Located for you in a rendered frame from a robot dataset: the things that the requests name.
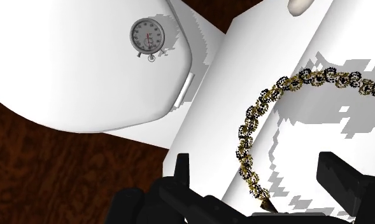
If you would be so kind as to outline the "beige oval object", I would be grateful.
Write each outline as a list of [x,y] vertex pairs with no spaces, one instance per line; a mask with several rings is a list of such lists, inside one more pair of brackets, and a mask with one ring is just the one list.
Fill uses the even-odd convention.
[[298,17],[302,15],[315,0],[288,0],[287,9],[291,16]]

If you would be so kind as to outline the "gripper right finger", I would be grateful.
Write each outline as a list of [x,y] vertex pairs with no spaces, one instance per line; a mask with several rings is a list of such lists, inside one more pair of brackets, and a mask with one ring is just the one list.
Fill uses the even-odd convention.
[[317,182],[355,224],[375,224],[375,176],[364,175],[330,151],[318,157]]

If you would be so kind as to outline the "silver stopwatch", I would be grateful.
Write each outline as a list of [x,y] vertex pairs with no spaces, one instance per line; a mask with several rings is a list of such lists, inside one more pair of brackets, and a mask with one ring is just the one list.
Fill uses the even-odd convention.
[[129,32],[132,47],[138,51],[137,57],[148,56],[149,62],[154,62],[157,52],[164,52],[165,43],[163,27],[152,18],[141,18],[133,23]]

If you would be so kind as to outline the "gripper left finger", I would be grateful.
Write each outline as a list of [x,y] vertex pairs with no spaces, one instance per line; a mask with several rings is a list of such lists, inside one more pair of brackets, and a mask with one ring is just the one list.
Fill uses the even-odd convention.
[[189,154],[176,157],[173,176],[114,194],[104,224],[248,224],[247,216],[212,195],[190,189]]

